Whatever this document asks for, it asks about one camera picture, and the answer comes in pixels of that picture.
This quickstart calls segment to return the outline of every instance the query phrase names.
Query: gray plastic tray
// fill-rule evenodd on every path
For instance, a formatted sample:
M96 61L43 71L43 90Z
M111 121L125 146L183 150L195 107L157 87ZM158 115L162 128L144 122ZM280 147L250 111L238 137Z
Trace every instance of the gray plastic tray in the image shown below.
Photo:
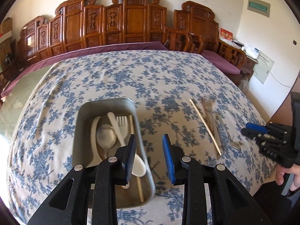
M146 175L140 178L144 194L144 202L140 201L137 178L136 176L132 175L130 187L128 189L123 189L119 185L115 186L117 208L130 208L144 205L154 197L155 185L143 145L135 104L132 100L127 98L115 98L91 101L83 104L80 107L75 128L72 165L74 166L76 164L82 164L85 167L89 166L89 163L93 158L90 139L92 121L95 117L101 116L97 127L102 124L110 124L110 121L107 117L107 113L109 112L113 112L116 116L132 115L134 134L136 136L136 153L143 159L147 167ZM130 127L128 128L128 137L125 143L128 143L129 135ZM120 144L117 141L116 144L109 150L109 156L114 155L118 147L120 147Z

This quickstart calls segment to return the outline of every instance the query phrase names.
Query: metal screw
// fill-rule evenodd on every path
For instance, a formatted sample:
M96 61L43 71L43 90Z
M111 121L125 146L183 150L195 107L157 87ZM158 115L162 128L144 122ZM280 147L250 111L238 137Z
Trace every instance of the metal screw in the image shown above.
M108 158L109 162L116 162L118 159L116 157L110 157Z
M182 158L182 161L183 161L183 162L190 162L190 161L191 161L191 158L188 157L188 156L184 156L184 157Z
M82 166L81 164L77 164L77 165L74 167L74 170L75 170L75 171L80 171L82 168L83 168L83 166Z
M217 169L218 169L219 171L224 171L224 170L225 170L225 166L222 165L222 164L219 164L219 165L217 165Z

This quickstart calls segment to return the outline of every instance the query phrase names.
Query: wooden armrest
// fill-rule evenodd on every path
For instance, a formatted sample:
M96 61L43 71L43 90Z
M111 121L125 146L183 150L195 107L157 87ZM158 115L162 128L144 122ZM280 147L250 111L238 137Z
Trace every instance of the wooden armrest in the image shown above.
M186 31L167 26L164 28L162 43L170 51L192 52L194 49L192 41L192 36Z
M195 50L193 53L201 54L206 47L206 40L202 35L190 33L193 39Z
M240 69L246 61L246 54L243 50L229 45L221 39L218 39L218 48L216 53L226 61L235 65L238 69Z

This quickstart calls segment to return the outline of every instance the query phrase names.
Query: chopstick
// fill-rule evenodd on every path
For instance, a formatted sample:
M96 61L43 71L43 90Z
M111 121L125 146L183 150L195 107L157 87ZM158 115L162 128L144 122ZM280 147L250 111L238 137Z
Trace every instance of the chopstick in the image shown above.
M130 133L134 134L132 115L129 115L129 123L130 123ZM136 182L137 182L137 188L139 190L139 199L141 202L144 202L144 194L143 194L143 189L142 189L141 178L137 176Z
M198 114L199 118L200 118L201 121L204 123L204 126L205 126L205 128L207 129L207 131L208 131L208 133L209 133L209 135L210 135L210 137L211 137L211 139L212 139L212 141L213 141L213 143L214 143L214 145L215 145L215 147L216 147L216 149L217 149L219 155L222 156L222 153L221 153L221 151L220 151L220 149L219 149L219 147L218 147L218 144L217 144L217 142L216 142L216 140L215 140L215 138L214 138L214 135L213 135L212 132L210 131L210 129L209 129L207 123L205 122L204 118L202 117L201 113L199 112L198 108L196 107L196 105L194 104L194 102L193 102L193 100L192 100L191 98L190 98L190 102L191 102L191 104L193 105L193 107L194 107L196 113Z

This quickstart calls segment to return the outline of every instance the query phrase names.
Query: blue floral pattern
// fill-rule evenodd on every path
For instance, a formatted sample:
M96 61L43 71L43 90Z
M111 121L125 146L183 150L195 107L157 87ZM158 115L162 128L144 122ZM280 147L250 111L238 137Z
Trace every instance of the blue floral pattern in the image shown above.
M189 98L210 95L242 151L235 151L219 125L223 156L215 147ZM166 51L121 51L88 55L55 64L31 94L12 138L8 185L11 209L27 222L72 168L77 113L88 101L132 99L145 151L156 184L156 196L140 208L118 210L119 224L180 224L183 187L171 186L161 138L204 165L223 163L254 194L275 164L240 134L247 122L263 120L245 95L201 55Z

